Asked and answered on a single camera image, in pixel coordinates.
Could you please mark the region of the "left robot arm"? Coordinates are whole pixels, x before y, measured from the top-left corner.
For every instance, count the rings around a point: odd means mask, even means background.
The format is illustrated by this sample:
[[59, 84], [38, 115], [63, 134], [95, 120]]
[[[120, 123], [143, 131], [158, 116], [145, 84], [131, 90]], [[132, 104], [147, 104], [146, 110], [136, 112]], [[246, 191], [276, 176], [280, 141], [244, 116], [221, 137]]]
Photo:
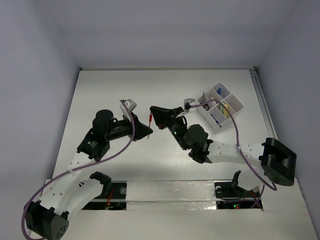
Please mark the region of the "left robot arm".
[[76, 149], [68, 169], [45, 183], [26, 203], [21, 218], [21, 231], [27, 230], [42, 240], [59, 240], [66, 233], [70, 220], [91, 200], [110, 194], [112, 179], [94, 171], [93, 167], [107, 162], [104, 158], [110, 142], [129, 137], [129, 142], [143, 139], [153, 130], [124, 108], [123, 119], [114, 118], [110, 110], [96, 113], [92, 127]]

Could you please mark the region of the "red pen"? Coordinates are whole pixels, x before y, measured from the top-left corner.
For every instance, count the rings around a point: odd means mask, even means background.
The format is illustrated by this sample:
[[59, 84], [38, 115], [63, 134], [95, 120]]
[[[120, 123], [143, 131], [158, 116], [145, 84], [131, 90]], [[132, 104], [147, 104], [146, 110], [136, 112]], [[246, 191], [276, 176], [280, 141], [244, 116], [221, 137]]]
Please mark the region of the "red pen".
[[151, 130], [152, 120], [153, 120], [153, 115], [152, 115], [152, 113], [150, 112], [150, 113], [149, 113], [149, 119], [148, 119], [148, 128], [149, 128], [149, 130]]

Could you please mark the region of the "yellow white glue stick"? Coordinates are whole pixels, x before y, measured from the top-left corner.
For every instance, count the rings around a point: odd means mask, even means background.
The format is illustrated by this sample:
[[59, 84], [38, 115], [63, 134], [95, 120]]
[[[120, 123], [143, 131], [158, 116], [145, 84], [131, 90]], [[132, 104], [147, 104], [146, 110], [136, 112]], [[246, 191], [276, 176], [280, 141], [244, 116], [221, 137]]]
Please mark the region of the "yellow white glue stick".
[[229, 110], [229, 105], [225, 103], [223, 107], [223, 115], [226, 119], [230, 117], [228, 110]]

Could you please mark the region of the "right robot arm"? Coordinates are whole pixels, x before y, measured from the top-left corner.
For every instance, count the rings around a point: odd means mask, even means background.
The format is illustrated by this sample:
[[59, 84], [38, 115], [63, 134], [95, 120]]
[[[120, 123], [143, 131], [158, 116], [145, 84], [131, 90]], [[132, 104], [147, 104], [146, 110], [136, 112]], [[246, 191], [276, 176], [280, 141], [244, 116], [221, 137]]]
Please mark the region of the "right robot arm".
[[272, 190], [276, 186], [291, 187], [295, 183], [297, 155], [275, 138], [268, 137], [260, 144], [222, 143], [209, 139], [200, 124], [187, 126], [182, 107], [163, 108], [151, 106], [150, 112], [160, 130], [168, 129], [178, 145], [189, 151], [195, 162], [233, 163], [247, 167], [237, 170], [230, 190], [235, 196], [242, 196], [255, 187], [265, 185]]

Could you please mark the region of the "black handled scissors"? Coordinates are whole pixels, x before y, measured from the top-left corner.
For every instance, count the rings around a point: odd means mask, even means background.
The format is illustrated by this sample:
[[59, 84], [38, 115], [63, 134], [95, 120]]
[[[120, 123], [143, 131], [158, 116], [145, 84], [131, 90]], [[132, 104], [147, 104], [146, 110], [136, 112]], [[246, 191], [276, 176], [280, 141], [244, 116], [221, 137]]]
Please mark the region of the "black handled scissors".
[[205, 104], [205, 102], [208, 101], [208, 99], [206, 98], [205, 96], [205, 92], [202, 93], [202, 96], [201, 96], [201, 104], [202, 104], [202, 107], [204, 108], [205, 111], [208, 111], [210, 109], [209, 105], [208, 104]]

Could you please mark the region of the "blue pen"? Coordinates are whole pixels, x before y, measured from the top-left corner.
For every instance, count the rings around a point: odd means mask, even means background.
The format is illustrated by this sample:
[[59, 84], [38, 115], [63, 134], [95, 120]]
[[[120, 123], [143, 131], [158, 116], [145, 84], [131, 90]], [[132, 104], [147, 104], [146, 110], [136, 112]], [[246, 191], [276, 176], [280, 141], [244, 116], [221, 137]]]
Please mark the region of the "blue pen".
[[211, 114], [210, 116], [213, 118], [213, 120], [215, 121], [215, 123], [216, 123], [220, 128], [222, 128], [220, 122], [214, 117], [214, 115]]

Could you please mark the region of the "clear blue spray bottle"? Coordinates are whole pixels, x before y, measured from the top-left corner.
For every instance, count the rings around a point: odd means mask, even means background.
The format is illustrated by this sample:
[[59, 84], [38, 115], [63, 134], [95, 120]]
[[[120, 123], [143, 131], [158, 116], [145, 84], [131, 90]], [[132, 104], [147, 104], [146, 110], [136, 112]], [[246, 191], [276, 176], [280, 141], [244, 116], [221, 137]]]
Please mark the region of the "clear blue spray bottle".
[[219, 95], [222, 94], [222, 87], [221, 87], [221, 86], [218, 88], [217, 93], [218, 93]]

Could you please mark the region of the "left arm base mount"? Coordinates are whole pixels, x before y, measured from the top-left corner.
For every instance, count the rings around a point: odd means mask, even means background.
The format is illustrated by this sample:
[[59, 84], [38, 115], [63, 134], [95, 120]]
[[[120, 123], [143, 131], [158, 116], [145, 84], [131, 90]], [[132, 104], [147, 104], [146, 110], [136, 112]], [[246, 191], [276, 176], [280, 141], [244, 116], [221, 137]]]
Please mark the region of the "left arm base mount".
[[87, 203], [82, 210], [126, 210], [127, 202], [127, 182], [112, 181], [112, 179], [102, 172], [94, 172], [90, 179], [98, 180], [103, 185], [101, 194]]

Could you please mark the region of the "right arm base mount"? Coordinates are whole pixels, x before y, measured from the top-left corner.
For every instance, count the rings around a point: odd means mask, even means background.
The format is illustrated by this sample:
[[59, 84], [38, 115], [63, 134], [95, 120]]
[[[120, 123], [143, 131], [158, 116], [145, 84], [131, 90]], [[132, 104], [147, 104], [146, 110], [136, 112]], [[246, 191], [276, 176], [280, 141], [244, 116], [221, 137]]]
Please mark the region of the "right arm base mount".
[[261, 192], [239, 187], [241, 171], [236, 171], [230, 181], [214, 183], [214, 196], [218, 210], [263, 209]]

